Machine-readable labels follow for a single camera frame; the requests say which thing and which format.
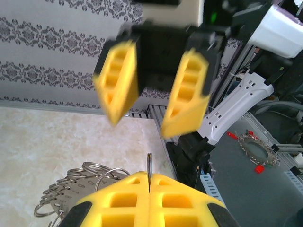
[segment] key ring bundle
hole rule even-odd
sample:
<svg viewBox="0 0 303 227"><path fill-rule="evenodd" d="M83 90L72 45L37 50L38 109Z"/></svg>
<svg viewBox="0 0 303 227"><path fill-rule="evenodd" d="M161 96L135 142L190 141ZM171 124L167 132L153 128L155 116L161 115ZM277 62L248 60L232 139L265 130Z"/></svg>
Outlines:
<svg viewBox="0 0 303 227"><path fill-rule="evenodd" d="M238 137L238 143L243 151L245 151L245 154L250 158L250 160L255 163L256 165L267 165L267 166L280 166L280 161L278 159L277 154L275 151L266 145L262 140L260 140L258 137L256 137L253 134L245 133ZM257 156L252 150L249 145L256 145L257 147L263 149L267 157L259 157Z"/></svg>
<svg viewBox="0 0 303 227"><path fill-rule="evenodd" d="M128 175L129 172L121 168L111 169L98 163L84 162L81 168L68 170L65 178L57 180L42 192L43 196L35 207L34 216L41 218L56 213L57 217L53 223L50 222L49 227L58 226L59 224L56 225L58 219L63 220L78 200ZM53 210L39 213L47 204L50 204Z"/></svg>

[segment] yellow foam pad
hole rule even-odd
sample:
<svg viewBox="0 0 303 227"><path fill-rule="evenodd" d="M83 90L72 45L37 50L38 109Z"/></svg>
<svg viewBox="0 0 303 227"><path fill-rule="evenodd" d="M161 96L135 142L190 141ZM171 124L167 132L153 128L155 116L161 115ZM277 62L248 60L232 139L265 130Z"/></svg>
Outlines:
<svg viewBox="0 0 303 227"><path fill-rule="evenodd" d="M219 200L160 174L151 191L145 172L133 174L83 199L92 206L81 227L218 227L209 203Z"/></svg>
<svg viewBox="0 0 303 227"><path fill-rule="evenodd" d="M202 95L208 65L194 49L183 54L161 126L163 137L190 133L201 126L210 98Z"/></svg>
<svg viewBox="0 0 303 227"><path fill-rule="evenodd" d="M101 106L116 125L139 97L136 43L125 41L113 46L102 71L93 75Z"/></svg>

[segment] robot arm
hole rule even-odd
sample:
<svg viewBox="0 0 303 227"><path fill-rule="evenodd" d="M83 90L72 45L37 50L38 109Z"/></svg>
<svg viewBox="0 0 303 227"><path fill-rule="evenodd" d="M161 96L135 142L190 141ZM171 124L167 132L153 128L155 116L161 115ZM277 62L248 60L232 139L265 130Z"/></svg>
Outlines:
<svg viewBox="0 0 303 227"><path fill-rule="evenodd" d="M124 26L115 40L108 40L94 71L96 91L113 125L131 108L143 89L150 87L171 93L162 123L163 137L198 130L229 37L287 58L303 49L301 22L269 0L258 3L216 0L212 4L209 0L137 2L143 3L146 22ZM226 17L226 22L219 14ZM229 98L237 103L247 102L238 113L244 113L258 101L256 96L248 96L245 101L234 99ZM208 130L199 131L210 138L215 132L212 129L212 135L207 136ZM219 139L219 134L216 135L213 144Z"/></svg>

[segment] gray panel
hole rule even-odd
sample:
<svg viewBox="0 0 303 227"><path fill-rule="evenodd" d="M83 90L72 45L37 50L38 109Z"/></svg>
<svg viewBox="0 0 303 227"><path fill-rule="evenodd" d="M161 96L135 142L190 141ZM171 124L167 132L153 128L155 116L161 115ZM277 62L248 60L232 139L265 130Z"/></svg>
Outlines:
<svg viewBox="0 0 303 227"><path fill-rule="evenodd" d="M262 138L254 128L242 117L228 131L242 134L248 129ZM210 156L217 170L214 182L242 227L297 226L294 217L303 207L303 196L285 174L290 167L284 161L279 167L266 167L257 174L256 165L246 157L237 140L227 135L223 135Z"/></svg>

